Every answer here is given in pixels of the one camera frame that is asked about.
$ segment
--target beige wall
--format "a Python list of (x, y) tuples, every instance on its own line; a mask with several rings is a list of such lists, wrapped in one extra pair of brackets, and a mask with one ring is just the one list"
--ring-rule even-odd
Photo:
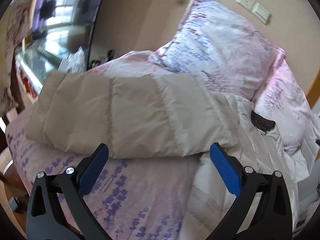
[[(94, 48), (156, 50), (176, 32), (189, 0), (103, 0)], [(283, 48), (299, 85), (306, 92), (320, 66), (320, 21), (307, 0), (257, 0), (271, 14), (264, 25), (235, 3), (218, 0), (250, 20), (275, 45)]]

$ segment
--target light switch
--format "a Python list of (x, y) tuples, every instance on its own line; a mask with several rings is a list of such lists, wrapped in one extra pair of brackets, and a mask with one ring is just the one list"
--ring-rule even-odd
[(242, 5), (247, 10), (251, 11), (256, 1), (255, 0), (236, 0), (236, 2)]
[(253, 9), (251, 11), (260, 21), (262, 21), (264, 24), (267, 24), (268, 19), (270, 17), (270, 13), (261, 6), (260, 3), (256, 2), (256, 4), (253, 6)]

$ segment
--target metal screw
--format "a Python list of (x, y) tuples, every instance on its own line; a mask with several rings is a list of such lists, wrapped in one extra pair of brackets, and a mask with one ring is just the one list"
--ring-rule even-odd
[(74, 173), (75, 172), (75, 168), (74, 167), (70, 167), (70, 168), (67, 168), (66, 169), (66, 174), (72, 174), (72, 173)]
[(278, 178), (281, 178), (282, 177), (282, 173), (280, 171), (275, 171), (275, 175), (276, 177)]
[(41, 178), (43, 178), (44, 177), (44, 172), (43, 171), (41, 171), (41, 172), (39, 172), (38, 174), (37, 174), (37, 178), (38, 179), (41, 179)]
[(253, 168), (250, 167), (250, 166), (246, 166), (246, 167), (244, 168), (244, 171), (245, 171), (246, 173), (253, 173)]

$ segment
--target blanket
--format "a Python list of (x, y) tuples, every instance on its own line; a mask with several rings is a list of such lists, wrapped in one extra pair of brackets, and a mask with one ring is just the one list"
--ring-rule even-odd
[[(245, 98), (207, 91), (190, 74), (107, 78), (50, 73), (26, 136), (80, 154), (91, 154), (102, 142), (115, 159), (203, 153), (180, 230), (184, 240), (207, 238), (235, 199), (207, 153), (218, 142), (243, 166), (282, 172), (294, 227), (298, 192), (281, 137), (276, 126), (257, 129), (251, 112)], [(249, 226), (259, 199), (257, 194), (240, 230)]]

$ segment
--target pink pillowcase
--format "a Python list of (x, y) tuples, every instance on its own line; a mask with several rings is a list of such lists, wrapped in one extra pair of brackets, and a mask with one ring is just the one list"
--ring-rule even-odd
[(166, 69), (192, 73), (212, 91), (248, 100), (276, 58), (274, 46), (251, 22), (216, 0), (190, 0), (174, 38), (155, 53)]
[(276, 61), (265, 89), (254, 103), (254, 111), (276, 122), (284, 150), (292, 155), (302, 143), (312, 111), (286, 62), (285, 52), (276, 49)]

